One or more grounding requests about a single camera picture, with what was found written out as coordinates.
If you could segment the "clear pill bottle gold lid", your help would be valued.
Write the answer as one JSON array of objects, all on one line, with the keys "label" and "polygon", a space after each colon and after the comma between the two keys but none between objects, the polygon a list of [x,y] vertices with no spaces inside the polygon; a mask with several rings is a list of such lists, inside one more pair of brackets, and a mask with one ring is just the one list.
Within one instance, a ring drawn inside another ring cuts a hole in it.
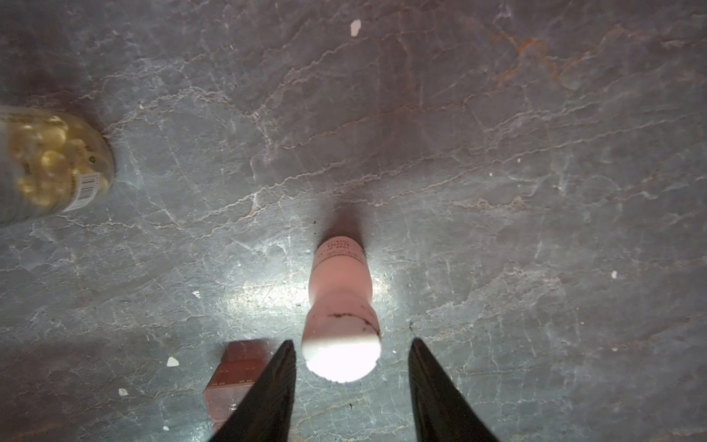
[{"label": "clear pill bottle gold lid", "polygon": [[1,226],[83,209],[108,193],[112,152],[84,120],[53,110],[1,108]]}]

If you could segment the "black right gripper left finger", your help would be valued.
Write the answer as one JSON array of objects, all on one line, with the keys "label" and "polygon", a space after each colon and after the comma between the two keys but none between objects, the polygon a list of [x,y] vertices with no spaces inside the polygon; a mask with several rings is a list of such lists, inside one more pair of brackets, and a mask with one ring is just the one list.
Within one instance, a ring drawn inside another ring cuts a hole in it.
[{"label": "black right gripper left finger", "polygon": [[287,441],[296,392],[296,350],[285,340],[211,441]]}]

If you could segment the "small white pill bottle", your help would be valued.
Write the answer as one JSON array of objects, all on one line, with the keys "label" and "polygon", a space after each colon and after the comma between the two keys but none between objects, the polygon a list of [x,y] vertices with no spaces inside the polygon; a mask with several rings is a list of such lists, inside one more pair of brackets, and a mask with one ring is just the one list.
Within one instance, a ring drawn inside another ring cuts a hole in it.
[{"label": "small white pill bottle", "polygon": [[382,344],[372,301],[373,282],[360,244],[345,236],[322,243],[311,268],[301,343],[313,374],[350,383],[374,370]]}]

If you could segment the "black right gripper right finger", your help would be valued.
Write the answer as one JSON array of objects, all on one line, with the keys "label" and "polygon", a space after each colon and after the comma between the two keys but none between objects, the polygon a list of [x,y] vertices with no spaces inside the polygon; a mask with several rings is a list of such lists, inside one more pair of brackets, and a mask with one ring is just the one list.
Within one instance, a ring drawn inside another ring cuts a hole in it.
[{"label": "black right gripper right finger", "polygon": [[412,341],[408,365],[419,441],[498,441],[420,338]]}]

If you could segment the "red weekly pill organizer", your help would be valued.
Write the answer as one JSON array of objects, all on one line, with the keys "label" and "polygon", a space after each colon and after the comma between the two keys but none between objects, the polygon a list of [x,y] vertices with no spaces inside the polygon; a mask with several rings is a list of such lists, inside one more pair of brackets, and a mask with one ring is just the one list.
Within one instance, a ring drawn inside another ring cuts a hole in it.
[{"label": "red weekly pill organizer", "polygon": [[239,407],[272,356],[268,339],[231,341],[204,389],[207,414],[216,433]]}]

